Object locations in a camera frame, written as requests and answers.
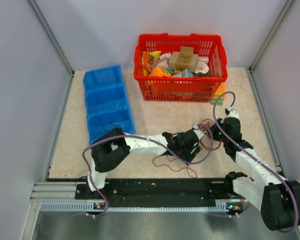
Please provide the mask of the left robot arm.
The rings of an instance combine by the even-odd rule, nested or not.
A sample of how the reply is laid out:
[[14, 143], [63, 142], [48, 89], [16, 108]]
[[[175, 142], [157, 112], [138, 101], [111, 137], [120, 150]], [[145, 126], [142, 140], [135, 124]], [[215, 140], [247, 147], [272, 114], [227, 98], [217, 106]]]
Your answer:
[[199, 142], [203, 136], [203, 131], [198, 128], [150, 136], [128, 134], [121, 128], [114, 128], [93, 142], [92, 169], [87, 177], [86, 192], [92, 198], [99, 198], [104, 191], [107, 173], [129, 155], [175, 156], [190, 163], [202, 149]]

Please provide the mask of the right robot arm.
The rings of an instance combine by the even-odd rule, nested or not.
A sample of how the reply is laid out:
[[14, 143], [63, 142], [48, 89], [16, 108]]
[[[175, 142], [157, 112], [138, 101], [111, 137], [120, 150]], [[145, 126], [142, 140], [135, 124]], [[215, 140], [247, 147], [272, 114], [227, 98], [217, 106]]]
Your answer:
[[226, 176], [229, 182], [223, 185], [224, 194], [229, 198], [237, 195], [247, 198], [271, 231], [300, 226], [300, 183], [270, 169], [242, 138], [238, 118], [218, 118], [210, 131], [214, 140], [223, 143], [225, 153], [249, 173], [229, 173]]

